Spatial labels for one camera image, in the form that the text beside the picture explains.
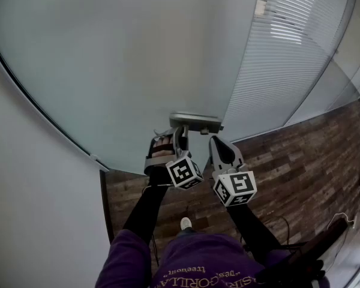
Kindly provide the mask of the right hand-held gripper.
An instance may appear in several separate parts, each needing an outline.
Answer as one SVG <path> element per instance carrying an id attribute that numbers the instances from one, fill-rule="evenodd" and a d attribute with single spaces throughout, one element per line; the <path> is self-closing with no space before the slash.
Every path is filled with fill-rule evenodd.
<path id="1" fill-rule="evenodd" d="M 239 148 L 218 136 L 212 136 L 209 154 L 214 168 L 212 189 L 220 202 L 225 207 L 248 203 L 256 194 L 256 182 L 253 171 L 244 164 Z"/>

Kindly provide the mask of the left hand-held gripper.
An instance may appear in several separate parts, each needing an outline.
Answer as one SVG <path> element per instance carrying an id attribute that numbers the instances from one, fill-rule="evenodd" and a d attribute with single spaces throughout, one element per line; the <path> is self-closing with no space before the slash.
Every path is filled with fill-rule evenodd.
<path id="1" fill-rule="evenodd" d="M 172 135 L 174 154 L 152 158 L 153 144 L 161 136 Z M 151 176 L 163 173 L 159 177 L 159 185 L 187 190 L 203 181 L 202 173 L 197 164 L 191 159 L 188 144 L 188 130 L 183 126 L 166 130 L 162 133 L 155 132 L 151 140 L 148 155 L 145 159 L 144 174 Z"/>

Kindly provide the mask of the person's left hand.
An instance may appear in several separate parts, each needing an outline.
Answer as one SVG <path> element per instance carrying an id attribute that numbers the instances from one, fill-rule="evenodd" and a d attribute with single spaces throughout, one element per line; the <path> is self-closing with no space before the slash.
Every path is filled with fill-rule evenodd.
<path id="1" fill-rule="evenodd" d="M 161 136 L 153 144 L 152 158 L 163 157 L 174 154 L 173 136 Z"/>

